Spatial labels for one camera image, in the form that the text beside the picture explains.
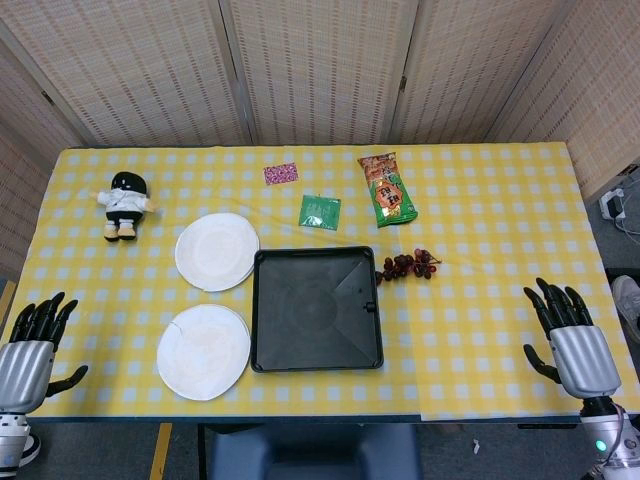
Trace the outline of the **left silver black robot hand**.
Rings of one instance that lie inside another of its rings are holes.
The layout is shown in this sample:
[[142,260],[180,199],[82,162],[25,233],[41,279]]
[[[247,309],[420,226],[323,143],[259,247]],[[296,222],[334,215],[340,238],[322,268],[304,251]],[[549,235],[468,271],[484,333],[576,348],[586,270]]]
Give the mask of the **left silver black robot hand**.
[[64,303],[59,292],[40,304],[27,305],[17,316],[8,342],[1,347],[1,412],[26,415],[45,399],[79,384],[89,367],[79,366],[68,378],[53,381],[51,373],[69,317],[78,305]]

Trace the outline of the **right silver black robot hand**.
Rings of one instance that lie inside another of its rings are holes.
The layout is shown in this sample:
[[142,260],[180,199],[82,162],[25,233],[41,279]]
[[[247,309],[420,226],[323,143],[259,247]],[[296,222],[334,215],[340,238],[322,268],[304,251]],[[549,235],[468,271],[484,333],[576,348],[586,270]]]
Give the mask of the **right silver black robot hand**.
[[581,295],[538,278],[539,288],[523,292],[533,306],[551,349],[554,363],[541,360],[534,347],[523,346],[530,366],[561,385],[570,396],[586,400],[609,397],[621,386],[621,378],[602,330],[593,323]]

